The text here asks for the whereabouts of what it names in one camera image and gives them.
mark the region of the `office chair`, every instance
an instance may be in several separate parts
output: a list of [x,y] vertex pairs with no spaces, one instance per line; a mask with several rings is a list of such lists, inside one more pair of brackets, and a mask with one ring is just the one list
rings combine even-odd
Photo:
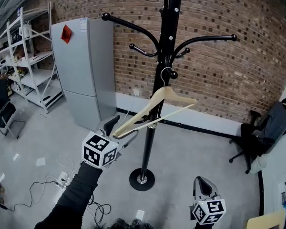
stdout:
[[229,162],[232,163],[235,158],[244,155],[247,165],[246,174],[251,169],[251,161],[255,160],[257,156],[270,151],[270,148],[274,147],[274,144],[286,134],[286,106],[284,100],[276,102],[257,126],[254,126],[254,123],[261,115],[251,110],[251,123],[241,124],[241,137],[229,141],[229,143],[236,143],[243,150],[229,159]]
[[[25,121],[12,120],[11,124],[8,124],[9,120],[12,119],[15,112],[16,112],[16,108],[13,104],[10,103],[10,100],[8,97],[7,80],[0,80],[0,132],[3,135],[6,135],[9,132],[14,138],[18,139],[20,132],[25,126]],[[10,129],[10,126],[14,122],[24,123],[22,128],[19,130],[19,132],[16,135]],[[3,133],[1,131],[1,128],[5,128],[5,127],[7,128],[7,131]]]

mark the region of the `black floor strip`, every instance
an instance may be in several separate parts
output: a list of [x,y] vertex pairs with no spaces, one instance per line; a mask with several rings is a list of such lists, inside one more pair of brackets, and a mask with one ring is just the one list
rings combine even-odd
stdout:
[[[118,108],[118,112],[121,112],[124,114],[128,113],[127,110],[120,109],[120,108]],[[137,113],[130,111],[128,114],[134,116]],[[230,139],[240,138],[239,136],[229,135],[229,134],[215,132],[215,131],[210,131],[210,130],[206,130],[203,128],[194,127],[191,125],[185,125],[185,124],[181,124],[181,123],[177,123],[177,122],[169,121],[169,120],[162,120],[162,121],[160,121],[160,123],[177,126],[177,127],[180,127],[180,128],[186,129],[186,130],[222,136],[222,137],[226,137],[226,138],[230,138]],[[258,173],[258,183],[259,183],[259,216],[262,216],[264,214],[264,183],[263,183],[263,175],[262,175],[261,171]]]

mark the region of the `cable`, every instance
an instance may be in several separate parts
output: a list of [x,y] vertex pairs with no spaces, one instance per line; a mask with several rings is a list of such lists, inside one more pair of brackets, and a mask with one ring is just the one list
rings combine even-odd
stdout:
[[127,115],[129,114],[129,112],[130,112],[130,110],[132,109],[132,107],[133,107],[133,103],[134,103],[134,100],[133,100],[133,102],[132,102],[132,105],[130,105],[130,108],[129,108],[129,110],[128,110],[128,112],[127,112],[127,114],[125,115],[125,117],[124,117],[124,119],[123,119],[123,121],[121,122],[121,123],[119,123],[119,125],[115,128],[115,130],[114,131],[116,131],[123,123],[124,123],[124,121],[125,121],[125,119],[126,119],[126,117],[127,117]]
[[[63,165],[59,162],[59,160],[60,160],[60,159],[61,159],[61,157],[63,157],[63,156],[67,156],[67,157],[70,159],[70,161],[72,162],[72,168],[70,168],[70,167],[68,167],[68,166],[63,166]],[[62,167],[64,167],[64,168],[68,168],[70,171],[72,171],[72,173],[73,173],[73,177],[75,177],[74,169],[75,169],[75,168],[80,164],[80,163],[79,163],[76,167],[74,167],[74,163],[73,163],[73,161],[71,160],[70,156],[69,156],[69,155],[67,155],[67,154],[64,154],[64,155],[60,156],[60,157],[57,159],[57,163],[58,163],[59,165],[61,165]]]
[[[90,205],[92,205],[92,204],[95,204],[96,206],[97,206],[97,209],[95,210],[95,214],[94,214],[94,216],[90,213],[90,211],[88,210],[88,212],[89,212],[89,214],[94,218],[94,223],[97,225],[97,226],[99,226],[99,224],[102,222],[102,220],[103,220],[103,217],[104,217],[104,215],[108,215],[110,212],[111,212],[111,205],[110,204],[99,204],[99,203],[97,203],[97,202],[95,202],[94,201],[94,194],[92,193],[92,199],[90,199],[89,200],[90,201],[90,203],[88,203],[88,207],[89,208],[91,208],[90,207]],[[104,206],[106,206],[106,205],[108,205],[109,206],[109,211],[107,212],[107,213],[105,213],[104,212]],[[99,219],[99,221],[97,221],[96,220],[96,214],[97,214],[97,211],[100,211],[101,212],[101,218]]]
[[[42,115],[43,117],[45,117],[43,114],[40,114],[40,115]],[[46,119],[50,119],[50,117],[45,117]]]
[[37,183],[37,184],[49,184],[49,183],[52,183],[52,182],[54,182],[56,185],[58,185],[58,182],[56,182],[56,181],[50,181],[50,182],[37,182],[37,181],[35,181],[35,182],[33,182],[33,184],[30,186],[30,189],[29,189],[30,195],[31,195],[31,203],[30,203],[30,205],[26,205],[26,204],[22,204],[22,203],[20,203],[20,204],[15,204],[15,205],[14,205],[14,209],[10,209],[10,208],[7,208],[6,206],[0,204],[0,207],[1,207],[2,209],[5,209],[5,210],[8,209],[8,210],[10,210],[10,211],[12,211],[12,212],[15,211],[15,207],[16,207],[17,205],[23,205],[23,206],[25,206],[25,207],[30,208],[30,207],[34,206],[35,204],[37,204],[37,203],[33,204],[33,196],[32,196],[32,192],[31,192],[31,188],[33,187],[33,185],[34,185],[35,183]]
[[[55,177],[47,176],[46,179],[44,180],[44,182],[46,182],[48,178],[52,178],[52,179],[57,181],[57,179]],[[46,183],[43,184],[43,190],[42,190],[42,193],[40,195],[40,198],[38,199],[38,201],[36,203],[32,204],[32,206],[34,206],[34,205],[36,205],[36,204],[38,204],[40,202],[40,200],[41,200],[41,198],[42,198],[42,196],[44,194],[45,188],[46,188]]]
[[164,81],[163,78],[162,78],[163,70],[161,70],[160,77],[161,77],[161,80],[163,81],[163,86],[165,86],[165,81]]

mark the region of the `black sleeve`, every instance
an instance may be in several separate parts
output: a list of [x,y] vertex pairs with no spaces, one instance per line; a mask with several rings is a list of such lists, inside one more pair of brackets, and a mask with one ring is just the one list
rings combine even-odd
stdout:
[[35,229],[82,228],[82,217],[89,199],[97,187],[97,181],[101,173],[101,169],[82,162],[78,173],[68,185],[52,212],[44,221],[39,222]]
[[195,229],[212,229],[212,226],[214,224],[208,224],[208,225],[199,225],[199,223],[196,223]]

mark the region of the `power strip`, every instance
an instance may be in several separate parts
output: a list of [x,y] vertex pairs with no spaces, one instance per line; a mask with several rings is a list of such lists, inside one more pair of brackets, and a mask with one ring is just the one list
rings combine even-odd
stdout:
[[68,186],[70,184],[70,179],[69,176],[66,172],[61,172],[60,176],[57,179],[58,182],[58,187],[59,188],[65,188],[66,186]]

